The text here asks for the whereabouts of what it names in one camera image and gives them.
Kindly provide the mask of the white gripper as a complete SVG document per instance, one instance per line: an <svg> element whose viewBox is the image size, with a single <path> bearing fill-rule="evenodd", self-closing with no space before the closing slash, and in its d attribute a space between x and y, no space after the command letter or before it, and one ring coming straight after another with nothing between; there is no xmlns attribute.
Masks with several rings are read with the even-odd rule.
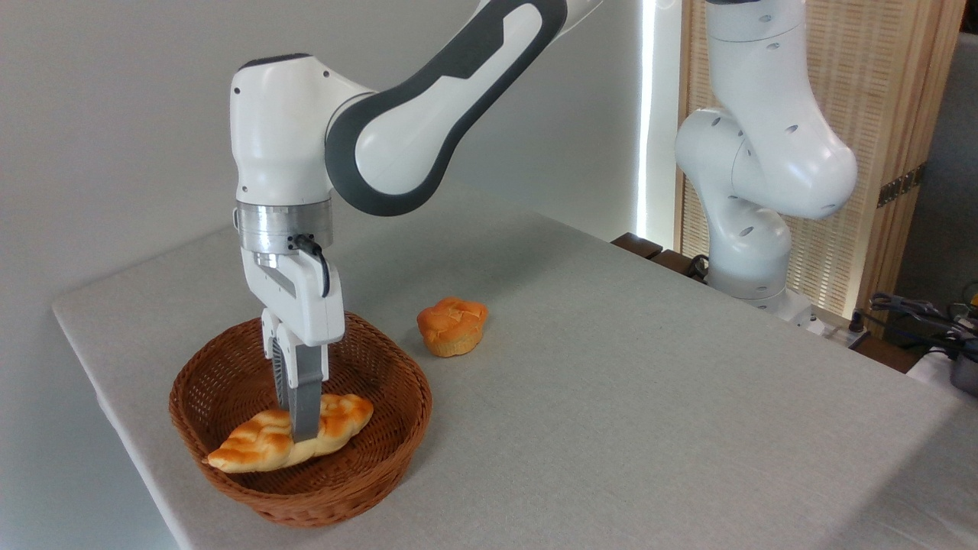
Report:
<svg viewBox="0 0 978 550"><path fill-rule="evenodd" d="M248 288L265 306L264 354L278 405L289 412L291 438L300 443L317 438L322 382L329 378L328 353L318 345L342 339L345 307L335 266L304 251L274 257L276 266L263 266L241 250Z"/></svg>

